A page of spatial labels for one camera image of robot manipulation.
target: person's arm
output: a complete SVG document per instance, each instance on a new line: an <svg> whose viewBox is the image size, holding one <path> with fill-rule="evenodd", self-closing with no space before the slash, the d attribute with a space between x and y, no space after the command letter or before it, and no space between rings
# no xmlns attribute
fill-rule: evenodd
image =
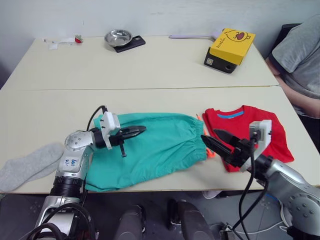
<svg viewBox="0 0 320 240"><path fill-rule="evenodd" d="M302 108L307 115L314 118L320 118L320 99L305 96L292 88L290 88L280 77L279 71L273 66L269 58L265 60L271 72L282 87L286 97L289 101L300 108Z"/></svg>

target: white wall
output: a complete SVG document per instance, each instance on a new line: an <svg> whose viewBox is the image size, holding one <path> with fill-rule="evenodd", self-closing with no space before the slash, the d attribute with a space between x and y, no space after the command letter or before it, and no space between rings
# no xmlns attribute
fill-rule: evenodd
<svg viewBox="0 0 320 240"><path fill-rule="evenodd" d="M317 13L320 0L0 0L0 67L11 73L34 38L104 36L115 28L139 35L236 28L256 33L266 56L282 24Z"/></svg>

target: metal bowl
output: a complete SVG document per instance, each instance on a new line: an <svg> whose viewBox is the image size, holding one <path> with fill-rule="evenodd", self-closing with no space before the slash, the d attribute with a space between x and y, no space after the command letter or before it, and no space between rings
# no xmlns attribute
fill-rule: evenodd
<svg viewBox="0 0 320 240"><path fill-rule="evenodd" d="M128 44L132 39L132 34L126 30L112 30L104 36L104 40L111 47L120 47Z"/></svg>

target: cartoon duck print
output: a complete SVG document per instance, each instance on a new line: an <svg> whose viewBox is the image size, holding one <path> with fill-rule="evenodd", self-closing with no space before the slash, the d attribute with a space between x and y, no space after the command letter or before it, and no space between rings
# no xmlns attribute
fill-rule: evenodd
<svg viewBox="0 0 320 240"><path fill-rule="evenodd" d="M235 42L241 42L246 39L250 39L250 37L251 37L251 36L248 36L247 32L245 32L245 31L239 32L237 30L227 31L227 32L225 32L225 34L228 37L228 39L235 41Z"/></svg>

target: gray sock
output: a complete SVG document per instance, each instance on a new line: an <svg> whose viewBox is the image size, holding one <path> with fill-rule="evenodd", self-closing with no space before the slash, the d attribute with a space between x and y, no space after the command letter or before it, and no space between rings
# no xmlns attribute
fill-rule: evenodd
<svg viewBox="0 0 320 240"><path fill-rule="evenodd" d="M25 182L49 175L57 169L63 152L60 143L52 143L25 157L6 161L0 169L0 191L10 192Z"/></svg>

